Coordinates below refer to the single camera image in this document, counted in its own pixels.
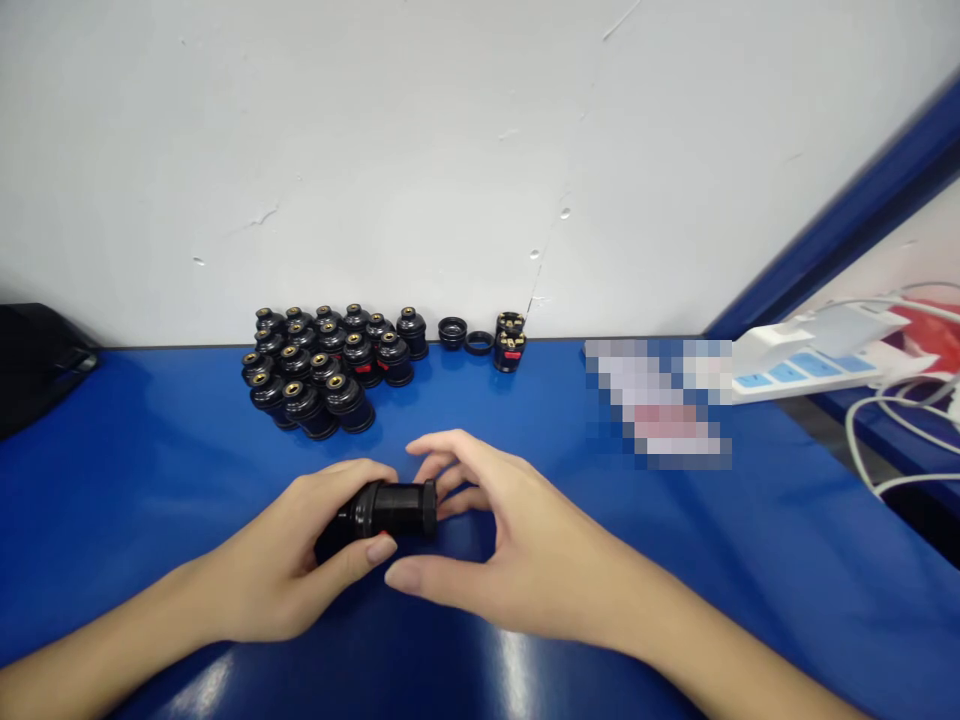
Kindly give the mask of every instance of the fingernail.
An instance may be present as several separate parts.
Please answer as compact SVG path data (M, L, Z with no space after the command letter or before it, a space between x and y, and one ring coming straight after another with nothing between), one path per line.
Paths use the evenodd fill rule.
M420 594L420 568L413 563L395 562L387 570L383 580L394 590L408 595Z
M379 565L396 551L396 540L389 535L378 535L377 539L367 546L367 560L371 565Z

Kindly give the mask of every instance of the hand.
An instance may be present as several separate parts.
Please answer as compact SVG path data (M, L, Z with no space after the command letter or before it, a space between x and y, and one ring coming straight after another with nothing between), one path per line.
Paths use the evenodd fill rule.
M372 460L348 460L298 477L223 545L175 570L204 640L296 637L348 585L393 555L396 542L378 535L320 567L314 558L314 543L337 510L372 480L396 482L397 473Z
M437 479L439 519L492 510L497 541L485 564L438 556L398 560L385 578L396 590L467 610L507 630L619 649L624 617L655 612L653 603L638 603L637 588L676 582L522 458L462 430L425 435L407 452L429 453L414 482L446 468ZM477 487L447 497L464 483Z

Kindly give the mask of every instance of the power cord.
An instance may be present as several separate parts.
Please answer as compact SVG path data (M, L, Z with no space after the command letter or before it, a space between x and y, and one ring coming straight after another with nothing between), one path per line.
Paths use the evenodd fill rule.
M905 285L904 287L900 288L899 292L909 290L912 288L917 288L917 287L925 287L929 285L943 285L943 286L953 287L960 290L960 284L957 284L957 283L931 281L931 282L924 282L924 283L913 283L912 285ZM958 315L957 313L950 312L949 310L942 310L940 308L932 307L930 305L925 305L924 303L914 302L912 300L903 300L899 297L897 298L884 298L884 297L853 298L853 299L847 299L847 300L839 300L837 302L826 305L825 307L821 308L818 312L823 312L828 308L835 307L837 305L848 305L851 303L871 303L871 304L894 305L897 307L906 307L914 310L919 310L929 315L940 317L945 320L950 320L952 322L960 324L960 315ZM937 445L943 448L944 450L948 450L949 452L960 455L960 448L954 445L951 445L950 443L944 442L943 440L940 440L939 438L934 437L933 435L927 433L926 431L921 430L913 423L909 422L899 414L893 412L892 408L890 408L890 406L888 405L888 403L892 402L905 407L920 408L922 410L926 410L927 412L933 413L934 415L938 415L939 417L944 418L945 420L947 420L948 422L950 422L955 426L960 426L960 420L956 420L950 415L948 415L947 413L943 412L942 410L938 410L937 408L932 407L933 403L949 395L954 390L954 388L958 384L960 384L960 372L955 374L950 380L944 383L943 387L939 388L936 392L932 393L929 397L925 398L922 401L908 400L907 398L904 397L906 393L908 393L910 390L912 390L917 385L919 385L920 384L919 382L915 381L905 386L904 388L901 388L901 390L896 395L889 396L886 394L886 391L893 384L896 384L896 383L889 383L887 385L880 387L880 389L877 390L877 394L874 397L863 398L862 400L858 400L857 402L855 402L847 410L846 417L844 418L844 429L846 430L846 434L847 434L847 443L850 445L850 455L853 458L853 464L857 470L857 474L860 476L860 479L867 486L870 492L873 493L877 498L879 498L881 502L883 501L883 497L882 497L883 493L885 493L887 490L890 490L891 488L899 487L901 485L909 485L909 484L918 483L918 482L960 480L960 473L947 473L947 474L941 474L941 475L909 475L907 477L896 478L895 480L888 480L878 485L873 484L873 481L870 479L870 475L867 473L867 468L863 463L863 458L860 455L860 447L857 444L857 437L856 437L856 433L854 431L854 425L853 425L857 411L860 410L860 408L864 407L865 405L869 405L871 403L879 403L880 408L887 415L889 415L894 421L896 421L900 425L904 426L911 432L915 433L917 436L923 438L924 440L927 440L928 442L933 443L934 445Z

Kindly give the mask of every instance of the white wall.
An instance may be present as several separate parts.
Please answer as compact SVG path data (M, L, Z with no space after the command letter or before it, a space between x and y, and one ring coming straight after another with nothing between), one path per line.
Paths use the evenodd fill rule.
M958 65L955 0L10 0L0 299L699 332Z
M800 309L816 309L845 297L871 297L929 280L960 283L960 180L824 285ZM952 288L917 288L910 295L960 305L960 290Z

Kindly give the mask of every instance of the forearm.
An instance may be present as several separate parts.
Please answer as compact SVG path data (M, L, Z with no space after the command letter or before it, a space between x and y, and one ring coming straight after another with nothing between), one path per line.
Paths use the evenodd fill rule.
M647 572L641 611L625 602L621 650L651 665L711 720L865 716L795 668L660 568Z
M212 640L191 604L184 571L0 670L0 717L102 717L150 677Z

